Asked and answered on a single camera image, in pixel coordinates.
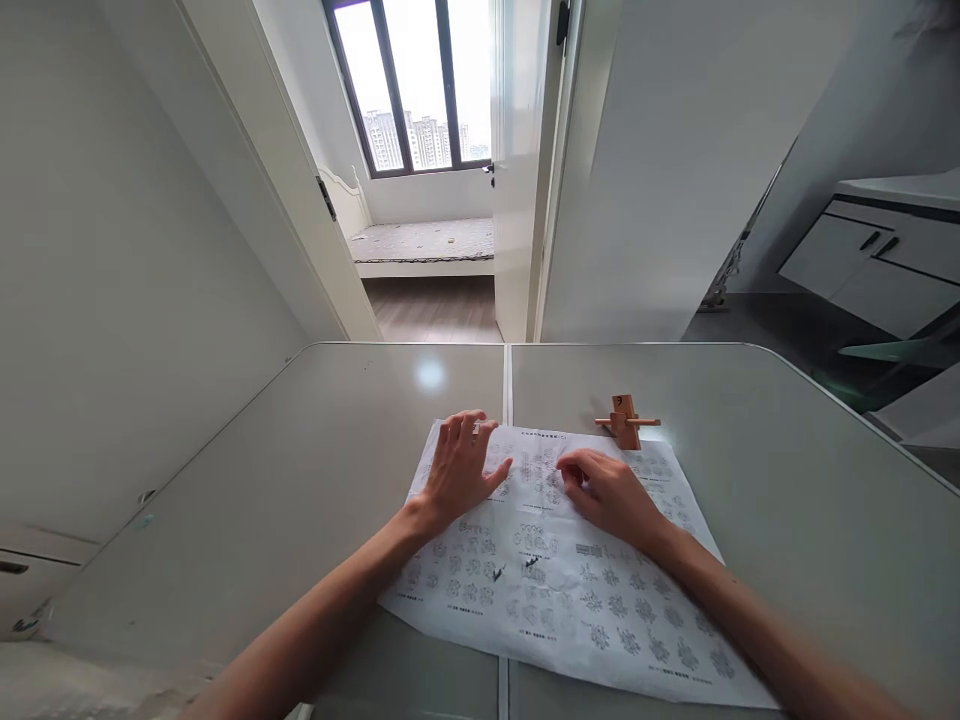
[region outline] wooden floor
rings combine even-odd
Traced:
[[[363,285],[388,342],[503,342],[490,275],[366,278]]]

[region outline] bedroom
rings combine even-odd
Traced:
[[[501,342],[487,7],[376,5],[255,2],[384,338]]]

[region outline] sky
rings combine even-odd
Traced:
[[[470,127],[471,144],[490,145],[489,6],[449,0],[457,114]],[[404,110],[445,121],[440,43],[434,0],[383,0]],[[369,3],[336,11],[337,26],[362,112],[390,111],[390,96]]]

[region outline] forearm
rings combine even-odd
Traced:
[[[672,524],[653,559],[689,591],[803,718],[905,718],[878,686],[827,660],[693,536]]]
[[[183,720],[283,718],[335,665],[359,620],[434,532],[416,502],[267,628]]]

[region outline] puzzle instruction sheet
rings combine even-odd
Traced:
[[[430,474],[437,420],[408,499]],[[513,457],[488,500],[424,547],[381,597],[421,632],[554,672],[676,702],[779,707],[680,587],[632,547],[582,518],[557,459],[577,448],[621,458],[660,511],[720,552],[665,442],[620,450],[612,438],[502,426],[486,471]]]

